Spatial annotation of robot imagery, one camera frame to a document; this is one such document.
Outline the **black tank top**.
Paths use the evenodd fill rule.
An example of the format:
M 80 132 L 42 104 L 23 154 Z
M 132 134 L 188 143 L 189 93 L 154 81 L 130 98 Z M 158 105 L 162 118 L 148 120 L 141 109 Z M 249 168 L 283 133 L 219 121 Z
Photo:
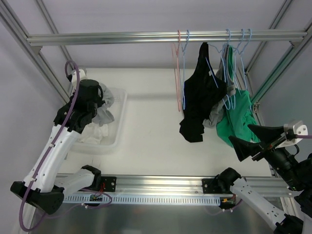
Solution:
M 222 98 L 222 85 L 213 75 L 209 45 L 204 42 L 199 49 L 194 73 L 185 81 L 186 107 L 179 132 L 190 143 L 203 141 L 203 121 L 208 119 L 212 107 Z

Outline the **white tank top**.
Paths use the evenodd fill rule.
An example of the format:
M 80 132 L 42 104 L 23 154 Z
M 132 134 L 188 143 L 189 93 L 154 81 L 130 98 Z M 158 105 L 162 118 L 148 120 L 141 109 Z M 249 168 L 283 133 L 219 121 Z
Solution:
M 95 123 L 90 123 L 83 129 L 78 142 L 89 144 L 100 144 L 104 137 L 108 136 L 108 124 L 99 126 Z

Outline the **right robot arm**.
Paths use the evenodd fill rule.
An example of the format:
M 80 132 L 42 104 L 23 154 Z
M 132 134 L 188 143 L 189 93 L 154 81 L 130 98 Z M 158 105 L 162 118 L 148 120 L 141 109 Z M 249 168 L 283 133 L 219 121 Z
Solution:
M 307 126 L 294 121 L 280 127 L 250 124 L 249 129 L 259 138 L 259 143 L 230 136 L 239 161 L 251 157 L 253 161 L 266 160 L 278 178 L 261 179 L 254 183 L 241 176 L 235 169 L 227 168 L 215 178 L 215 185 L 222 194 L 233 194 L 248 204 L 269 225 L 275 234 L 310 234 L 312 232 L 312 157 L 299 162 L 287 151 L 297 147 L 303 139 L 311 139 Z M 265 198 L 291 197 L 299 204 L 303 218 L 271 204 Z

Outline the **pink wire hanger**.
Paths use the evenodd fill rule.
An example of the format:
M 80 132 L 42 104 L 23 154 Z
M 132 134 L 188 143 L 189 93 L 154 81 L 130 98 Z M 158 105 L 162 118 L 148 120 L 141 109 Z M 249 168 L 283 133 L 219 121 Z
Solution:
M 179 67 L 179 49 L 181 45 L 181 33 L 178 30 L 178 39 L 177 44 L 172 44 L 172 56 L 174 60 L 174 75 L 175 75 L 175 87 L 176 87 L 176 98 L 177 98 L 177 108 L 178 111 L 181 111 L 182 103 L 181 103 L 181 88 L 180 88 L 180 67 Z

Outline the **blue hanger of grey top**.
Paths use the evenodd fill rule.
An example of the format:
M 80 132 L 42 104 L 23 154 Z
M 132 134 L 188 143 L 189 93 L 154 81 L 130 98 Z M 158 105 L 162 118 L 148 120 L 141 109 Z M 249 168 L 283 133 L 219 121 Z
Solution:
M 186 54 L 186 49 L 187 49 L 187 45 L 189 42 L 189 38 L 190 38 L 190 31 L 186 30 L 187 33 L 187 37 L 186 37 L 186 42 L 184 44 L 184 46 L 181 47 L 182 49 L 182 59 L 183 59 L 183 69 L 182 69 L 182 109 L 185 110 L 186 107 L 186 101 L 185 101 L 185 54 Z

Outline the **dark grey tank top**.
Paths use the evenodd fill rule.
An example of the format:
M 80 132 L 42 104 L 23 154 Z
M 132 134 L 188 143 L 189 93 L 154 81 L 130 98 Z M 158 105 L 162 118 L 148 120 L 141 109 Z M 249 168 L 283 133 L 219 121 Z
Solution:
M 223 93 L 221 100 L 212 107 L 208 119 L 203 121 L 203 125 L 208 128 L 215 127 L 223 118 L 225 110 L 235 107 L 234 95 L 236 86 L 234 83 L 234 52 L 233 47 L 225 45 L 221 52 L 221 58 L 217 72 L 213 75 L 222 85 Z

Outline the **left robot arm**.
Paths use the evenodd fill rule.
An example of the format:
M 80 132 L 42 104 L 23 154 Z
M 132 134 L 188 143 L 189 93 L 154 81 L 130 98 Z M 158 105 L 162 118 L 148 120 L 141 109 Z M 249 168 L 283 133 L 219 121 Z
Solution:
M 58 110 L 50 138 L 33 169 L 23 181 L 13 182 L 11 192 L 52 215 L 68 195 L 85 188 L 101 189 L 101 171 L 93 166 L 85 165 L 63 179 L 57 179 L 57 174 L 72 145 L 104 103 L 102 99 L 103 90 L 97 81 L 80 81 L 70 101 Z

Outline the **blue hanger of green top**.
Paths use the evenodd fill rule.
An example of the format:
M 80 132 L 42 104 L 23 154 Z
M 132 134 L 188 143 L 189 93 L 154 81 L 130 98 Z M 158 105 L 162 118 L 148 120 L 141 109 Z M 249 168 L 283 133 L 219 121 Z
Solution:
M 245 37 L 245 30 L 241 30 L 241 38 L 237 45 L 231 45 L 232 39 L 231 30 L 227 29 L 228 33 L 226 42 L 222 45 L 221 64 L 223 65 L 222 80 L 227 85 L 227 91 L 224 102 L 226 112 L 234 112 L 245 104 L 246 95 L 246 80 L 243 78 L 243 86 L 241 86 L 238 78 L 239 65 L 244 65 L 242 61 L 243 49 L 241 44 Z

